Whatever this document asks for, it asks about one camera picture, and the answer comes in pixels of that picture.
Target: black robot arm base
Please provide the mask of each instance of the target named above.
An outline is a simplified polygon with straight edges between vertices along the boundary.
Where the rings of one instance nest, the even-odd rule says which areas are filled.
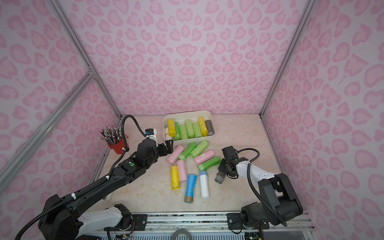
[[[113,174],[109,177],[108,181],[84,194],[81,198],[77,198],[43,216],[38,223],[38,227],[45,239],[75,239],[79,233],[78,229],[83,225],[78,218],[103,197],[143,175],[153,163],[157,162],[159,156],[165,156],[169,152],[173,152],[173,142],[170,141],[166,143],[167,146],[159,145],[160,148],[158,149],[158,147],[156,147],[156,141],[152,139],[143,140],[137,147],[136,155],[118,164],[118,166],[114,168]],[[105,177],[106,176],[100,178],[78,192],[95,186]],[[43,212],[50,209],[56,203],[68,198],[72,198],[71,194],[67,194],[62,198],[57,194],[50,197],[45,202]]]
[[[261,220],[259,221],[263,229],[269,229],[268,221]],[[241,229],[258,229],[258,225],[248,226],[243,224],[243,219],[239,213],[227,214],[227,224],[229,230],[241,230]]]
[[[303,214],[303,207],[287,175],[280,173],[275,175],[274,178],[262,179],[258,182],[258,185],[261,197],[285,221]],[[283,195],[277,197],[275,190],[282,192]],[[242,207],[240,216],[245,226],[256,226],[261,220],[268,221],[274,226],[280,223],[261,203],[253,203]]]

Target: pencil holder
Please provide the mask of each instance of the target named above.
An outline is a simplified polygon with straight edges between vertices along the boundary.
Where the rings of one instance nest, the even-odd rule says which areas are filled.
[[[120,140],[120,142],[118,142],[114,145],[110,145],[109,143],[107,143],[107,144],[108,144],[108,147],[110,149],[113,149],[113,151],[115,151],[115,153],[117,153],[117,154],[122,154],[124,152],[124,150],[122,149],[124,147],[124,141],[123,140]]]

